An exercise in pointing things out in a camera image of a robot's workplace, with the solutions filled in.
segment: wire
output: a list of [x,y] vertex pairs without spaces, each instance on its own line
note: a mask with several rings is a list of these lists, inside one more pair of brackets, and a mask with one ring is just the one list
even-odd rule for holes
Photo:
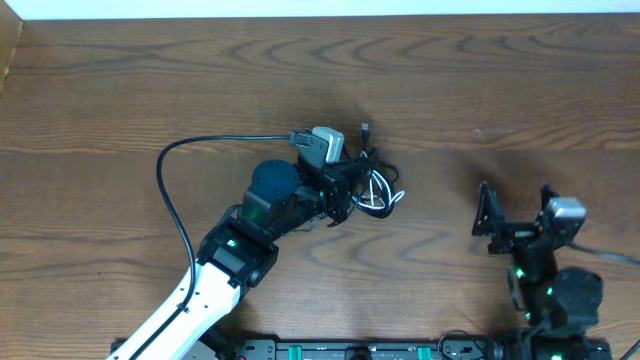
[[516,293],[516,288],[513,281],[513,274],[515,269],[513,265],[507,266],[507,284],[509,285],[509,293],[511,293],[511,301],[513,301],[513,305],[516,307],[518,311],[524,311],[524,308],[520,306],[518,302],[518,294]]
[[640,266],[640,260],[634,259],[634,258],[632,258],[630,256],[617,254],[617,253],[613,253],[613,252],[608,252],[608,251],[600,251],[600,250],[590,249],[590,248],[578,245],[576,243],[569,243],[569,244],[567,244],[567,246],[569,248],[573,249],[573,250],[582,251],[582,252],[585,252],[587,254],[599,256],[599,257],[604,258],[604,259],[615,260],[615,261],[620,261],[620,262],[624,262],[624,263],[627,263],[627,264]]
[[[453,360],[453,359],[451,359],[450,357],[448,357],[447,355],[445,355],[445,354],[444,354],[444,351],[442,351],[442,347],[441,347],[441,346],[442,346],[442,341],[444,340],[444,338],[446,338],[447,336],[449,336],[449,335],[451,335],[451,334],[453,334],[453,333],[461,333],[461,334],[464,334],[464,335],[467,335],[467,336],[471,337],[471,335],[470,335],[468,332],[466,332],[466,331],[464,331],[464,330],[459,330],[459,329],[449,330],[449,331],[447,331],[444,335],[442,335],[442,337],[440,338],[440,341],[438,341],[438,348],[437,348],[437,350],[438,350],[438,352],[440,352],[440,354],[442,355],[442,357],[443,357],[443,358],[445,358],[445,359],[447,359],[447,360]],[[476,349],[478,349],[478,351],[480,351],[480,352],[482,353],[482,356],[481,356],[481,357],[479,357],[479,358],[477,358],[477,359],[473,359],[473,360],[480,360],[480,359],[484,359],[484,357],[485,357],[484,351],[485,351],[485,349],[486,349],[486,348],[485,348],[485,347],[481,347],[480,345],[478,345],[478,343],[476,342],[476,340],[475,340],[475,339],[470,339],[470,340],[473,342],[473,345],[475,345]]]
[[351,155],[349,155],[349,151],[347,151],[347,145],[342,145],[342,153],[347,158],[347,160],[351,160]]
[[351,207],[351,210],[349,210],[349,212],[347,213],[347,219],[351,217],[351,215],[353,215],[353,212],[356,210],[357,204],[358,202],[360,202],[360,199],[362,199],[362,196],[364,195],[364,191],[362,191],[358,197],[356,198],[355,203],[353,204],[353,206]]
[[176,209],[173,207],[171,203],[171,199],[169,198],[169,194],[167,193],[167,189],[164,186],[164,180],[162,179],[162,162],[164,161],[164,157],[167,153],[180,145],[199,142],[199,141],[213,141],[213,140],[288,140],[289,135],[259,135],[259,136],[251,136],[251,135],[207,135],[207,136],[197,136],[187,139],[178,140],[167,145],[162,151],[160,155],[158,155],[158,161],[156,162],[156,179],[158,181],[158,189],[160,190],[160,194],[162,195],[162,199],[164,200],[165,205],[167,205],[167,209],[169,210],[169,215],[176,223],[178,227],[178,231],[180,232],[180,236],[182,237],[182,241],[184,242],[184,246],[187,248],[187,255],[189,256],[189,272],[190,272],[190,280],[189,280],[189,290],[187,291],[186,296],[182,303],[180,303],[176,309],[176,311],[169,316],[165,322],[160,325],[160,327],[145,341],[135,353],[131,356],[131,360],[135,360],[144,352],[144,350],[151,345],[151,343],[166,329],[173,320],[178,317],[178,315],[182,311],[189,311],[187,305],[189,304],[189,300],[193,296],[193,292],[196,286],[196,267],[195,267],[195,256],[193,254],[193,247],[191,246],[191,242],[189,241],[189,237],[187,236],[187,232],[182,225],[182,221],[178,217],[178,213]]
[[395,173],[395,177],[393,178],[393,180],[389,181],[389,184],[393,185],[396,181],[398,181],[398,179],[400,179],[400,170],[398,170],[397,166],[382,161],[378,161],[378,166],[387,168]]
[[638,342],[635,343],[635,345],[633,345],[631,347],[631,349],[629,349],[629,351],[627,351],[626,354],[622,355],[622,357],[620,358],[620,360],[627,360],[631,358],[631,355],[635,354],[636,351],[640,350],[640,340],[638,340]]
[[311,223],[311,224],[310,224],[310,226],[309,226],[309,228],[307,228],[307,229],[293,229],[293,230],[291,230],[291,232],[296,232],[296,231],[300,231],[300,232],[312,232],[312,231],[313,231],[313,229],[315,229],[315,227],[316,227],[316,222],[315,222],[315,220],[313,220],[313,219],[311,219],[309,222]]
[[[360,156],[369,158],[369,154],[367,154],[366,151],[362,151]],[[396,172],[396,178],[394,181],[398,179],[400,174],[393,165],[384,164],[383,167],[394,170]],[[368,196],[362,196],[361,194],[359,197],[356,197],[355,195],[352,195],[351,200],[359,210],[379,219],[388,217],[393,211],[394,204],[400,201],[405,194],[404,191],[396,193],[393,187],[393,182],[388,181],[387,178],[375,168],[371,170],[369,176],[368,191]]]

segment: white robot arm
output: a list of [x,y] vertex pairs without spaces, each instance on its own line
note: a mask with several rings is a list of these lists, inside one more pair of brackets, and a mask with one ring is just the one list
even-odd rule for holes
[[[107,360],[128,360],[173,314],[189,287],[190,272],[153,315]],[[182,311],[138,356],[139,360],[180,360],[196,341],[227,315],[240,300],[240,287],[232,288],[229,275],[211,263],[196,264],[196,287],[187,311]]]

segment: wooden table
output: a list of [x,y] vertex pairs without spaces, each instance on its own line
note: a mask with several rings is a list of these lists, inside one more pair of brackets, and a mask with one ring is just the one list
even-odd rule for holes
[[[156,188],[169,142],[317,125],[402,170],[393,216],[278,241],[224,320],[281,338],[438,338],[524,325],[508,256],[470,235],[482,180],[533,219],[550,182],[588,207],[578,243],[640,257],[640,16],[29,22],[0,98],[0,358],[100,359],[185,273]],[[195,246],[281,142],[186,146],[166,182]],[[569,249],[605,280],[619,357],[640,270]]]

